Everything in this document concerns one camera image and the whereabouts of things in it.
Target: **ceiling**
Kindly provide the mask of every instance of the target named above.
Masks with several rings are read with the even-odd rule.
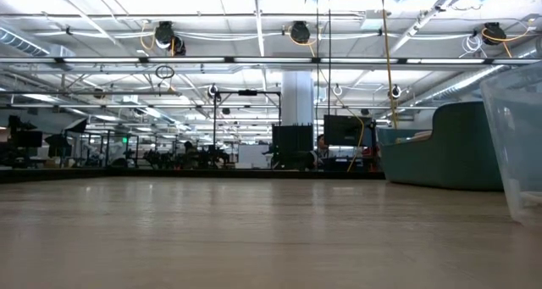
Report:
[[[414,24],[423,19],[423,14],[431,11],[437,0],[401,0],[392,2],[386,8],[390,11],[387,17],[387,28],[390,34],[390,47],[397,45],[399,37]],[[480,32],[486,22],[499,22],[508,37],[516,37],[530,30],[526,36],[509,42],[508,47],[513,51],[526,44],[539,33],[542,19],[542,0],[463,0],[450,6],[446,11],[438,12],[431,19],[419,25],[412,39],[393,53],[396,58],[503,58],[506,56],[502,45],[477,48],[476,53],[466,53],[465,41],[474,31]],[[186,57],[196,56],[250,56],[250,57],[312,57],[311,48],[296,45],[288,36],[288,29],[294,20],[305,20],[312,31],[312,38],[318,43],[313,45],[317,57],[334,58],[381,58],[385,56],[384,36],[379,36],[383,20],[380,0],[331,0],[331,8],[324,2],[318,7],[320,15],[317,18],[317,6],[306,0],[0,0],[0,27],[20,31],[25,37],[44,45],[58,44],[68,48],[77,57],[144,57],[168,56],[168,53],[154,47],[146,50],[141,45],[141,39],[151,45],[151,36],[141,38],[144,31],[152,31],[158,21],[171,20],[174,30],[181,34],[186,46]],[[90,15],[92,21],[107,36],[114,37],[117,44],[100,33],[96,25],[83,19],[75,7],[82,13]],[[257,8],[261,14],[261,31],[258,29]],[[317,27],[320,29],[320,40],[317,39]],[[0,55],[3,57],[28,57],[12,47],[0,45]],[[109,64],[107,68],[118,68]],[[199,65],[183,65],[180,71],[170,81],[164,82],[158,88],[160,80],[152,73],[143,74],[81,74],[65,73],[64,85],[72,84],[70,91],[93,91],[102,87],[108,91],[145,91],[152,94],[139,95],[137,102],[146,105],[168,104],[205,104],[207,103],[207,88],[215,84],[218,89],[233,91],[236,89],[258,89],[280,91],[280,66],[268,66],[263,71],[261,67],[242,68],[236,72],[226,72],[232,69],[228,65],[209,65],[209,73],[198,72]],[[91,69],[89,66],[77,68]],[[28,65],[14,64],[11,69],[42,81],[45,87],[60,89],[61,75],[47,73],[46,68],[35,69]],[[315,68],[311,68],[313,79],[318,79]],[[391,80],[393,84],[407,92],[404,96],[415,97],[423,95],[431,88],[448,81],[463,72],[462,69],[393,69]],[[328,78],[327,66],[322,66],[322,75]],[[327,86],[320,75],[319,85]],[[387,105],[388,74],[385,67],[374,69],[332,69],[331,84],[344,88],[341,99],[345,104]],[[158,94],[166,91],[171,85],[179,95],[167,96]],[[3,84],[4,88],[20,90],[16,84]],[[107,97],[110,103],[120,103],[123,96]],[[326,97],[321,97],[327,104]],[[103,100],[92,97],[59,97],[65,101],[78,99],[79,102],[103,104]],[[335,98],[330,98],[334,105],[340,104]],[[239,97],[228,99],[234,104],[268,104],[272,102],[265,96]],[[205,113],[212,110],[189,110],[188,108],[165,108],[158,110],[162,115],[178,120],[183,124],[209,124]],[[127,122],[149,121],[161,123],[143,115],[134,117],[129,109],[114,111],[117,117]],[[338,114],[346,114],[345,110],[337,110]],[[219,116],[226,118],[246,117],[277,117],[276,108],[232,110],[230,115]],[[242,139],[253,139],[254,136],[241,136]]]

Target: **wooden floor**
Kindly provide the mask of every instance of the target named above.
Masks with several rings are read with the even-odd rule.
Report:
[[[0,186],[0,288],[542,288],[502,193],[384,181]]]

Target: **plastic container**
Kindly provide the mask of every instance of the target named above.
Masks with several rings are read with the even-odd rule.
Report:
[[[542,226],[542,63],[509,70],[481,88],[510,214]]]

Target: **white pillar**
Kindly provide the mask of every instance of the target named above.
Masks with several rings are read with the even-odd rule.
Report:
[[[282,72],[282,125],[310,125],[314,121],[311,71]]]

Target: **teal couch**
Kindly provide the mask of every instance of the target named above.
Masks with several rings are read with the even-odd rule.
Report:
[[[502,191],[484,103],[450,103],[433,117],[427,140],[380,143],[386,179],[471,191]]]

